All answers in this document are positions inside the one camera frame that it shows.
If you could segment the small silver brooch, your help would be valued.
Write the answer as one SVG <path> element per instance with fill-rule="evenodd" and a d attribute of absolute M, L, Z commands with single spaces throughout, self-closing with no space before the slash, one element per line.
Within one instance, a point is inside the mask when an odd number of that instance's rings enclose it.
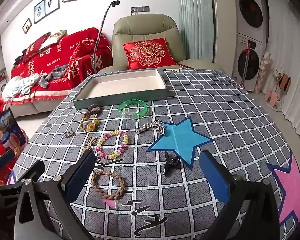
<path fill-rule="evenodd" d="M 72 129 L 69 129 L 68 131 L 65 131 L 63 133 L 63 137 L 65 137 L 67 139 L 67 138 L 73 137 L 74 134 L 75 134 L 74 131 Z"/>

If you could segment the flexible gooseneck phone stand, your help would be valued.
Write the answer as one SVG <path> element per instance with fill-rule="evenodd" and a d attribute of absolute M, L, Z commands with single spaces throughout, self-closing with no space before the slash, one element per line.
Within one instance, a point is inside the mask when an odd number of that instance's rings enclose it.
<path fill-rule="evenodd" d="M 97 36 L 97 39 L 96 39 L 96 42 L 95 42 L 95 46 L 94 46 L 94 51 L 93 51 L 92 67 L 93 67 L 95 73 L 97 73 L 96 52 L 97 52 L 98 46 L 100 44 L 100 39 L 101 39 L 101 35 L 102 35 L 102 30 L 103 30 L 104 22 L 106 20 L 106 16 L 107 16 L 108 11 L 109 11 L 109 9 L 111 7 L 118 6 L 119 4 L 120 4 L 119 0 L 112 1 L 110 3 L 110 5 L 107 7 L 106 12 L 104 13 L 104 17 L 103 17 L 103 20 L 102 20 L 102 23 L 101 23 L 101 27 L 100 27 L 99 32 L 98 32 L 98 36 Z"/>

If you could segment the wall switch panel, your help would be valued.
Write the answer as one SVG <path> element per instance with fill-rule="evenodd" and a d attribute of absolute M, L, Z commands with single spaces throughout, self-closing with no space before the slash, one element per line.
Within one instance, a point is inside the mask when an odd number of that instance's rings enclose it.
<path fill-rule="evenodd" d="M 149 6 L 139 6 L 139 7 L 131 7 L 131 13 L 139 13 L 139 12 L 150 12 Z"/>

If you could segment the blue paper star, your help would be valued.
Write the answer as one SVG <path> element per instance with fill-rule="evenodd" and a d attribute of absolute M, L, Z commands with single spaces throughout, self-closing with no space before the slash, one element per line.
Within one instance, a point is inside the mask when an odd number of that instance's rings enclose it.
<path fill-rule="evenodd" d="M 158 137 L 147 152 L 173 152 L 190 170 L 193 169 L 196 148 L 214 141 L 194 130 L 190 116 L 177 124 L 163 122 L 163 126 L 165 134 Z"/>

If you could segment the upper white washing machine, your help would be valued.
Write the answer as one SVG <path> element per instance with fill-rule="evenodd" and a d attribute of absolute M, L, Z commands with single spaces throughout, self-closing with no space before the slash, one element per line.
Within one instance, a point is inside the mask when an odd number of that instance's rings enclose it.
<path fill-rule="evenodd" d="M 263 42 L 265 19 L 261 0 L 235 0 L 237 32 Z"/>

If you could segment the white washing machine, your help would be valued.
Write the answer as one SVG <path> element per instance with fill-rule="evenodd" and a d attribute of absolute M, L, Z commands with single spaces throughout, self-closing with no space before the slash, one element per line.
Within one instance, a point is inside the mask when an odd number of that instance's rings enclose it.
<path fill-rule="evenodd" d="M 252 92 L 260 68 L 263 52 L 262 43 L 242 34 L 237 34 L 236 53 L 232 78 L 240 84 L 245 77 L 245 90 Z"/>
<path fill-rule="evenodd" d="M 235 0 L 237 32 L 263 42 L 265 19 L 261 0 Z"/>

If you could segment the pink paper star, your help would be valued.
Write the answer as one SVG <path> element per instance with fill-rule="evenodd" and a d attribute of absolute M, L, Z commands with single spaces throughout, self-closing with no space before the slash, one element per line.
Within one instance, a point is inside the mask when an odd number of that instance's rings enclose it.
<path fill-rule="evenodd" d="M 279 225 L 285 224 L 290 217 L 296 226 L 300 223 L 300 169 L 296 158 L 290 151 L 287 168 L 267 164 L 282 192 L 282 201 L 279 207 Z"/>

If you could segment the black claw hair clip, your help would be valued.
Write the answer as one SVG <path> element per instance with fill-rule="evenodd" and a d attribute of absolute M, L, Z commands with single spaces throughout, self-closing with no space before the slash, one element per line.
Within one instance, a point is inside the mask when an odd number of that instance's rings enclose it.
<path fill-rule="evenodd" d="M 167 176 L 171 169 L 181 169 L 181 162 L 179 156 L 170 156 L 167 151 L 165 154 L 165 167 L 163 175 Z"/>

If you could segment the silver rhinestone hair clip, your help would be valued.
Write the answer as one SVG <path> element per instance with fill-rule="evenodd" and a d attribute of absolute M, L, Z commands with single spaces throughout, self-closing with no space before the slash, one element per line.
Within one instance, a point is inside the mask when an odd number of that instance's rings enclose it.
<path fill-rule="evenodd" d="M 141 128 L 138 128 L 136 130 L 136 134 L 141 134 L 147 130 L 150 129 L 156 129 L 159 135 L 165 135 L 166 134 L 166 127 L 162 124 L 159 120 L 154 120 L 153 122 L 149 122 L 147 124 L 144 124 Z"/>

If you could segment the teal curtain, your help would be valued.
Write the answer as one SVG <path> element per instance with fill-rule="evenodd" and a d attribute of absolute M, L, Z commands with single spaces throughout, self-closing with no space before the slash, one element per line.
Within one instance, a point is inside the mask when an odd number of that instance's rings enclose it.
<path fill-rule="evenodd" d="M 178 0 L 179 30 L 188 59 L 213 60 L 215 21 L 212 0 Z"/>

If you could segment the pink decorative ornament stand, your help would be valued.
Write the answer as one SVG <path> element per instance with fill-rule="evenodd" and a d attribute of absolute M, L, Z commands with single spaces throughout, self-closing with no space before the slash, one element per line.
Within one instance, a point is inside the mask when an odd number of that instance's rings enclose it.
<path fill-rule="evenodd" d="M 268 107 L 276 112 L 280 112 L 283 103 L 283 97 L 287 94 L 291 84 L 291 77 L 281 70 L 273 70 L 275 88 L 268 89 L 264 96 L 264 101 Z"/>

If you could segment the lower white washing machine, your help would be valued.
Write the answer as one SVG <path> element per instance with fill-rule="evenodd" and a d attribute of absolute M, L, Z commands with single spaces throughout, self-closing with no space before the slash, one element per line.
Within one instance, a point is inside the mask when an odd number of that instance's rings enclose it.
<path fill-rule="evenodd" d="M 242 34 L 237 34 L 236 53 L 232 78 L 240 84 L 245 77 L 245 90 L 252 92 L 260 68 L 263 52 L 262 43 Z"/>

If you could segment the green translucent bangle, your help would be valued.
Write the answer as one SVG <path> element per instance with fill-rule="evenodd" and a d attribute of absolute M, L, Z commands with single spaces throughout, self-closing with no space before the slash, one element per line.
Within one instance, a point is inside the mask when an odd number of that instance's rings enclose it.
<path fill-rule="evenodd" d="M 130 99 L 121 103 L 118 111 L 123 118 L 138 120 L 147 114 L 148 107 L 143 100 Z"/>

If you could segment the beige bow hair clip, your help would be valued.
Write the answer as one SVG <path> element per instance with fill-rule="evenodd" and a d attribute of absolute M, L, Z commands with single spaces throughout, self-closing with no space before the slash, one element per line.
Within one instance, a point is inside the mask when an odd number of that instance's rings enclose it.
<path fill-rule="evenodd" d="M 96 141 L 97 141 L 96 137 L 88 137 L 82 147 L 81 154 L 84 154 L 86 151 L 89 151 L 94 146 Z"/>

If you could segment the white sheer curtain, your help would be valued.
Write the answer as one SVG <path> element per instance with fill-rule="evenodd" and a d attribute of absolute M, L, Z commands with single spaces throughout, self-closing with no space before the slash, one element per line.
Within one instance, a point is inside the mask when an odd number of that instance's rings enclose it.
<path fill-rule="evenodd" d="M 289 0 L 267 0 L 272 68 L 291 78 L 281 111 L 300 137 L 300 15 Z"/>

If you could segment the red embroidered cushion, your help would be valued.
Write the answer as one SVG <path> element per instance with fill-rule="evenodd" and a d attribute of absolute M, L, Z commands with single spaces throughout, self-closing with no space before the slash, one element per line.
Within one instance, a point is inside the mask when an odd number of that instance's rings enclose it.
<path fill-rule="evenodd" d="M 177 62 L 170 55 L 164 37 L 153 40 L 124 43 L 122 46 L 128 60 L 129 70 L 177 65 Z"/>

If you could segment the sofa with red blanket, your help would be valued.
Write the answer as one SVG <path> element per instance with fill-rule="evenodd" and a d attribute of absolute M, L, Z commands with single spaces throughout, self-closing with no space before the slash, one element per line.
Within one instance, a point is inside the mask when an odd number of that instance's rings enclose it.
<path fill-rule="evenodd" d="M 88 28 L 61 37 L 43 48 L 50 33 L 44 34 L 25 50 L 19 64 L 11 70 L 10 77 L 28 77 L 33 73 L 49 74 L 55 66 L 67 64 L 69 69 L 60 79 L 49 82 L 47 88 L 35 85 L 28 95 L 17 95 L 4 102 L 0 95 L 0 113 L 10 108 L 16 117 L 54 110 L 89 75 L 96 74 L 92 67 L 93 51 L 98 36 L 96 28 Z M 113 64 L 111 46 L 104 35 L 96 52 L 97 72 Z"/>

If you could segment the grey garment on sofa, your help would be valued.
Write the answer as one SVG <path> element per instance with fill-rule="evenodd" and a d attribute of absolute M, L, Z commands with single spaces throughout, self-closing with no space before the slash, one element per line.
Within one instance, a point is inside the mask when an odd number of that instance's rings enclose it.
<path fill-rule="evenodd" d="M 55 66 L 55 68 L 49 74 L 45 74 L 40 78 L 39 85 L 43 88 L 47 88 L 50 81 L 62 78 L 66 73 L 67 68 L 67 64 Z"/>

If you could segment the white clothes pile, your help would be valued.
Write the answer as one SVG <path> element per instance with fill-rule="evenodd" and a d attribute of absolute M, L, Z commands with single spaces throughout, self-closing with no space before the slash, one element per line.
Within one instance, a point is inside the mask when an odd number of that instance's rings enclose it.
<path fill-rule="evenodd" d="M 28 95 L 31 92 L 31 88 L 38 84 L 41 76 L 37 73 L 33 73 L 28 77 L 15 76 L 6 84 L 1 97 L 4 102 L 12 100 L 17 95 Z"/>

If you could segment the grey-green jewelry tray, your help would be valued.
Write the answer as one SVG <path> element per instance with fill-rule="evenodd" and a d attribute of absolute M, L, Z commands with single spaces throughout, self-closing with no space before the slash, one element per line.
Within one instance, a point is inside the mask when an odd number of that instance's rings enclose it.
<path fill-rule="evenodd" d="M 119 105 L 131 99 L 148 102 L 166 98 L 166 83 L 159 71 L 143 69 L 93 75 L 82 83 L 72 101 L 80 110 L 93 103 L 103 107 Z"/>

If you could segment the small black picture frame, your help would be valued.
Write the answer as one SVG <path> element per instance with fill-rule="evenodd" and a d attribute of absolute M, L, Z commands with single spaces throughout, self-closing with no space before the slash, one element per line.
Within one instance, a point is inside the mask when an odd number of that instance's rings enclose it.
<path fill-rule="evenodd" d="M 32 22 L 31 20 L 28 18 L 26 20 L 26 22 L 24 23 L 22 29 L 23 29 L 23 32 L 24 34 L 27 34 L 27 32 L 29 31 L 29 29 L 32 27 Z"/>

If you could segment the grey checked tablecloth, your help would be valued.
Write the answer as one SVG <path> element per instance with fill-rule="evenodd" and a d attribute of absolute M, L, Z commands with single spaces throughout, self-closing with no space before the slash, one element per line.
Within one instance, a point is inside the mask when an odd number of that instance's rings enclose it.
<path fill-rule="evenodd" d="M 127 191 L 108 206 L 86 182 L 71 208 L 95 239 L 200 239 L 221 213 L 217 199 L 199 166 L 208 150 L 230 173 L 245 180 L 270 181 L 277 204 L 286 198 L 278 173 L 296 183 L 296 158 L 283 134 L 262 106 L 243 88 L 219 71 L 163 70 L 167 98 L 147 103 L 138 120 L 121 117 L 117 105 L 104 107 L 101 125 L 93 137 L 113 130 L 129 136 L 121 161 L 103 168 L 122 176 Z M 193 167 L 182 165 L 164 175 L 164 152 L 151 152 L 158 138 L 154 130 L 138 134 L 154 120 L 178 124 L 190 118 L 192 136 L 201 133 L 212 141 L 194 150 Z"/>

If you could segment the double black picture frame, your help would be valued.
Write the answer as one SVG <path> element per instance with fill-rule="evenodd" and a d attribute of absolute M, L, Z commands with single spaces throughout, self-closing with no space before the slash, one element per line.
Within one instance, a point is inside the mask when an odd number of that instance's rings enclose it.
<path fill-rule="evenodd" d="M 33 7 L 34 23 L 37 24 L 46 16 L 60 8 L 59 0 L 42 0 Z"/>

